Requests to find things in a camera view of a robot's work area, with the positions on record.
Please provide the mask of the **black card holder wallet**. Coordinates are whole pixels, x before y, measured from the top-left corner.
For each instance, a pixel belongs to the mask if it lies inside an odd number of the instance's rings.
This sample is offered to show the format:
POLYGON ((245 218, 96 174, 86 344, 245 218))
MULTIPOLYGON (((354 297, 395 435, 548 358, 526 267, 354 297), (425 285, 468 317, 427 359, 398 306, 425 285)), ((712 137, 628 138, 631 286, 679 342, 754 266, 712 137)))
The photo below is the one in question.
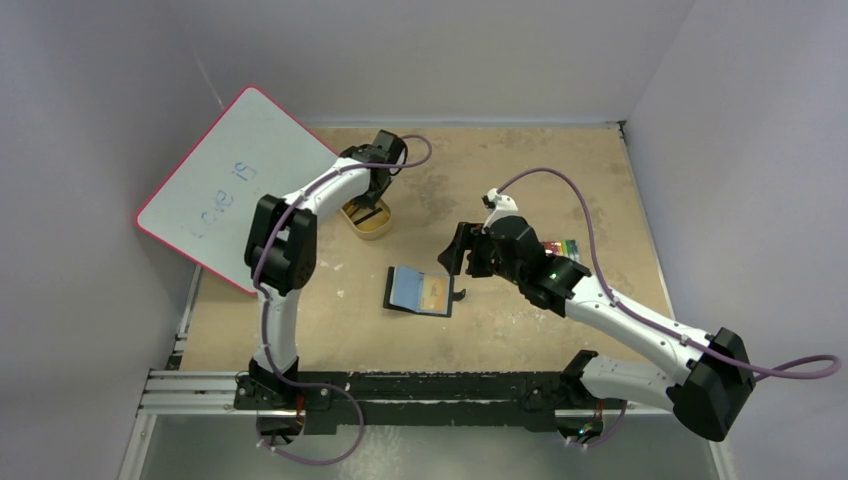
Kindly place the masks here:
POLYGON ((383 308, 415 315, 450 318, 452 316, 453 304, 462 301, 466 297, 465 289, 455 291, 454 286, 455 279, 448 274, 424 273, 408 266, 390 266, 387 271, 383 308), (451 293, 445 313, 427 314, 419 310, 421 282, 422 277, 426 274, 450 277, 451 293))

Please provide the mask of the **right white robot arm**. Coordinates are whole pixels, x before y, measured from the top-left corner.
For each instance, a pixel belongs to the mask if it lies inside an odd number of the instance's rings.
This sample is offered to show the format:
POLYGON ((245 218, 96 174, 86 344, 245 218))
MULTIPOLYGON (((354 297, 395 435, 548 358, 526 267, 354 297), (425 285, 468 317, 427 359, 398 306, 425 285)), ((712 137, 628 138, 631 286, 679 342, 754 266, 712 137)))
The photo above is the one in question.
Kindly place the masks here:
POLYGON ((636 402, 668 411, 696 435, 720 442, 754 390, 751 372, 704 351, 712 347, 732 361, 746 361, 739 335, 726 328, 709 334, 645 307, 636 311, 646 323, 632 318, 588 267, 547 253, 520 216, 501 218, 490 228, 459 223, 437 261, 450 275, 500 277, 533 306, 599 330, 644 357, 639 363, 579 351, 560 376, 563 397, 573 406, 636 402))

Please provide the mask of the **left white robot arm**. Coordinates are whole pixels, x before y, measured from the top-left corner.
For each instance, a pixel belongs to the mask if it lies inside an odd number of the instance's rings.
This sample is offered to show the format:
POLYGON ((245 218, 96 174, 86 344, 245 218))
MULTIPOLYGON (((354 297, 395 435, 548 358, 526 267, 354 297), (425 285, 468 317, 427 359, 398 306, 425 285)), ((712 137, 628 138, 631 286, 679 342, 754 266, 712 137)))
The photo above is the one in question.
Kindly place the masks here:
POLYGON ((319 227, 348 203, 375 207, 407 157, 405 140, 381 130, 372 142, 345 149, 305 185, 257 202, 244 253, 260 314, 248 377, 272 408, 297 399, 297 310, 317 266, 319 227))

